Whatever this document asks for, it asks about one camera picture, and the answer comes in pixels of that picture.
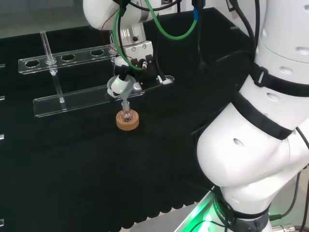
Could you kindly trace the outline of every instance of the glass vial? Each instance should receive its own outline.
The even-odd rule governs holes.
[[[122,111],[120,113],[120,117],[123,122],[130,122],[134,118],[134,113],[130,109],[130,103],[128,101],[123,101],[121,103]]]

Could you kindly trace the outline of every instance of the green light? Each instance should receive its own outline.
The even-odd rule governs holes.
[[[198,207],[196,207],[192,212],[191,212],[191,215],[190,217],[191,218],[195,218],[200,212],[200,209]]]
[[[202,226],[202,228],[205,229],[204,231],[208,231],[209,226],[211,226],[211,221],[212,221],[212,217],[210,216],[209,213],[206,214],[204,220],[205,220],[205,222],[204,222],[204,225]]]

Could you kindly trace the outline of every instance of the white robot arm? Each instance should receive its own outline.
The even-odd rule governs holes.
[[[101,30],[103,23],[119,8],[116,0],[84,0],[84,14],[89,24]],[[144,0],[136,0],[135,4],[147,8]],[[152,7],[158,8],[161,6],[161,0],[149,0]],[[132,5],[128,5],[127,13],[122,18],[122,26],[131,26],[137,23],[152,20],[149,12],[142,11]],[[112,30],[114,16],[106,23],[104,30]]]
[[[295,130],[299,126],[309,138],[308,23],[308,0],[267,0],[255,59],[264,69],[248,76],[238,99],[199,139],[203,172],[242,214],[267,211],[279,190],[309,163],[309,150]],[[270,223],[262,231],[271,232]]]

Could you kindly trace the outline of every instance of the black mat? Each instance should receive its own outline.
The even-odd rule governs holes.
[[[186,32],[192,12],[163,16],[173,35]],[[211,62],[248,47],[248,38],[215,9],[204,11],[202,52]],[[157,40],[153,22],[148,40]],[[89,27],[47,33],[54,53],[101,45]],[[197,30],[185,41],[160,39],[160,66],[175,84],[133,98],[140,126],[120,131],[120,102],[36,118],[34,98],[55,94],[49,72],[22,75],[17,61],[44,54],[39,34],[0,40],[0,219],[6,232],[117,232],[134,222],[199,201],[211,187],[201,173],[190,133],[230,101],[248,74],[249,59],[235,56],[216,69],[198,70]],[[96,62],[59,70],[63,92],[106,84],[111,65]]]

